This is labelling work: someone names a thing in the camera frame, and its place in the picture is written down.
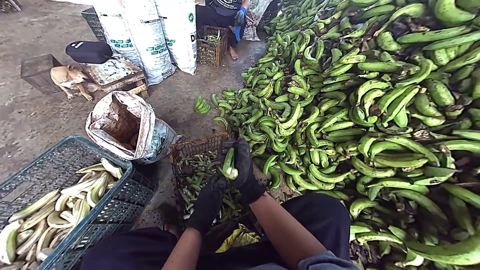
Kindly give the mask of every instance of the bare foot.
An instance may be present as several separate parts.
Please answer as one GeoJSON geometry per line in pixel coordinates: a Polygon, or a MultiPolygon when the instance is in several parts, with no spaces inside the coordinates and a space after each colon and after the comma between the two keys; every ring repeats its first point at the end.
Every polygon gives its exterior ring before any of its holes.
{"type": "Polygon", "coordinates": [[[228,47],[228,54],[233,60],[237,60],[239,58],[239,55],[235,52],[235,49],[232,48],[232,46],[228,47]]]}

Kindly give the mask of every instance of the wooden box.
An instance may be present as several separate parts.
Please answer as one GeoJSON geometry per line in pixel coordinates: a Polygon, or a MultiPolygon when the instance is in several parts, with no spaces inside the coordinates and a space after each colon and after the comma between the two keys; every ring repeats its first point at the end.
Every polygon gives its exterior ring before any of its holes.
{"type": "Polygon", "coordinates": [[[51,54],[24,59],[20,77],[44,94],[60,92],[60,87],[50,77],[50,69],[58,66],[62,64],[51,54]]]}

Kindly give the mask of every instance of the forearm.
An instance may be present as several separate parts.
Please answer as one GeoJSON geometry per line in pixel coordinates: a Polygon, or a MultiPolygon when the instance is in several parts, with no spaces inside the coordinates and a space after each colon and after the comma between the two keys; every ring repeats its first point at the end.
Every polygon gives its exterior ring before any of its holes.
{"type": "Polygon", "coordinates": [[[202,235],[193,228],[187,228],[181,235],[162,267],[162,270],[194,270],[202,246],[202,235]]]}
{"type": "Polygon", "coordinates": [[[292,269],[308,257],[326,251],[325,247],[270,195],[264,193],[250,204],[272,245],[292,269]]]}
{"type": "Polygon", "coordinates": [[[249,5],[250,5],[250,0],[242,0],[241,6],[245,8],[245,10],[248,10],[249,5]]]}

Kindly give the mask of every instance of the grey sleeve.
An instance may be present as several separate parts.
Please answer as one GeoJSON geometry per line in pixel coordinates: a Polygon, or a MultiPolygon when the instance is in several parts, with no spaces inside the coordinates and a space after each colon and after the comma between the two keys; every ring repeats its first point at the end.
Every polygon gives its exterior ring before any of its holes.
{"type": "Polygon", "coordinates": [[[358,270],[351,262],[337,258],[331,251],[312,256],[299,263],[299,270],[358,270]]]}

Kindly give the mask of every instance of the white sack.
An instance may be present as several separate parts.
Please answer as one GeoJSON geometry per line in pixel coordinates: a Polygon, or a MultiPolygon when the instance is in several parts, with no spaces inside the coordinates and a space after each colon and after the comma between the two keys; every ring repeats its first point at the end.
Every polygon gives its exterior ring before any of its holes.
{"type": "Polygon", "coordinates": [[[110,47],[133,64],[140,65],[138,53],[133,46],[132,37],[122,16],[123,10],[118,0],[97,1],[94,8],[110,47]]]}
{"type": "Polygon", "coordinates": [[[195,0],[155,0],[155,4],[172,61],[193,75],[197,68],[195,0]]]}
{"type": "Polygon", "coordinates": [[[271,1],[272,0],[250,0],[247,17],[251,18],[253,21],[247,20],[247,26],[243,31],[242,39],[251,41],[260,40],[257,36],[257,25],[262,19],[271,1]]]}
{"type": "Polygon", "coordinates": [[[124,91],[104,96],[88,115],[85,130],[103,149],[141,163],[162,159],[168,154],[168,145],[179,138],[167,123],[155,117],[150,104],[124,91]],[[135,140],[136,148],[132,150],[135,140]]]}
{"type": "Polygon", "coordinates": [[[123,15],[140,56],[147,84],[155,85],[175,72],[154,0],[120,0],[123,15]]]}

